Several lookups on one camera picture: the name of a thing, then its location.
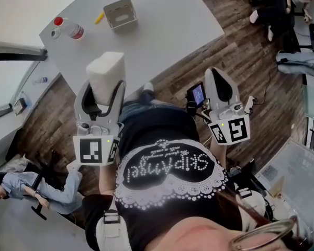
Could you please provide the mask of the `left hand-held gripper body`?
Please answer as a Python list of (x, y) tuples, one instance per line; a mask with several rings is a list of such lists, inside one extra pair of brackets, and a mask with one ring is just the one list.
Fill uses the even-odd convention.
[(91, 120), (89, 116), (76, 115), (77, 134), (73, 143), (80, 165), (108, 166), (115, 162), (122, 129), (118, 119), (107, 115)]

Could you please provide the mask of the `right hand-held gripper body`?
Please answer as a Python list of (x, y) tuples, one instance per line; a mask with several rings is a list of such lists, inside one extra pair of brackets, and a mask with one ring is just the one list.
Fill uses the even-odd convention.
[(207, 118), (205, 123), (218, 145), (233, 145), (250, 139), (253, 103), (254, 97), (250, 96), (245, 105), (237, 101), (215, 110), (208, 107), (203, 109), (201, 114)]

